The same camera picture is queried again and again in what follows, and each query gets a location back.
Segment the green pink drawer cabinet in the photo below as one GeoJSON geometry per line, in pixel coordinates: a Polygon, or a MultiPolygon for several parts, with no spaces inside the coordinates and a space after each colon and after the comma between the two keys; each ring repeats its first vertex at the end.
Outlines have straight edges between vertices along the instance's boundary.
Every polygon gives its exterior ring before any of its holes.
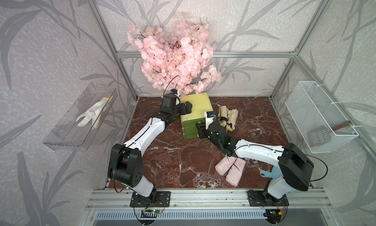
{"type": "Polygon", "coordinates": [[[193,139],[198,137],[196,123],[205,125],[205,113],[213,111],[210,98],[207,93],[190,94],[180,97],[181,103],[190,102],[192,113],[181,115],[181,124],[184,139],[193,139]]]}

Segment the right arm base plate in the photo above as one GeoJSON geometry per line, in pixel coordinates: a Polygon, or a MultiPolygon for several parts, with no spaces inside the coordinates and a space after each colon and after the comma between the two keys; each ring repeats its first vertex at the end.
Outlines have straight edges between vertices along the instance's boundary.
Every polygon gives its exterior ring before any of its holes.
{"type": "Polygon", "coordinates": [[[280,199],[274,198],[265,191],[248,190],[247,198],[250,206],[259,207],[284,207],[289,206],[289,202],[286,195],[283,195],[280,199]]]}

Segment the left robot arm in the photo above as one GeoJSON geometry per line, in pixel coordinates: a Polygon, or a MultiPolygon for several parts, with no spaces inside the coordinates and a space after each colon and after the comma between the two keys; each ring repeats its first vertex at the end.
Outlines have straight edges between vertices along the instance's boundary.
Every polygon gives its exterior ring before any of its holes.
{"type": "Polygon", "coordinates": [[[181,115],[192,113],[191,102],[181,102],[176,94],[163,96],[159,111],[124,144],[115,144],[110,152],[108,178],[132,189],[144,198],[155,198],[156,187],[144,176],[143,155],[153,140],[181,115]]]}

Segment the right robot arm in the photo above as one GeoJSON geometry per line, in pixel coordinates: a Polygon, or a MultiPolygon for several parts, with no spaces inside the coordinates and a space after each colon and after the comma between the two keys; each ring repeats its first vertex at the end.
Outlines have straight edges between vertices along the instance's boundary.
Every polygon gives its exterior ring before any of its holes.
{"type": "Polygon", "coordinates": [[[248,158],[268,163],[281,170],[264,190],[264,196],[281,199],[293,190],[308,191],[314,164],[295,144],[268,146],[231,137],[218,122],[206,126],[196,123],[199,138],[207,138],[218,150],[236,158],[248,158]]]}

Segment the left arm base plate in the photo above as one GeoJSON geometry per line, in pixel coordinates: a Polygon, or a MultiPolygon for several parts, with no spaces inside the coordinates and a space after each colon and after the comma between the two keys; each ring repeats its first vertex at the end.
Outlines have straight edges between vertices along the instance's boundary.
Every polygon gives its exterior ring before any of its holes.
{"type": "Polygon", "coordinates": [[[149,197],[144,197],[134,192],[132,194],[130,207],[169,207],[170,200],[170,191],[153,190],[149,197]]]}

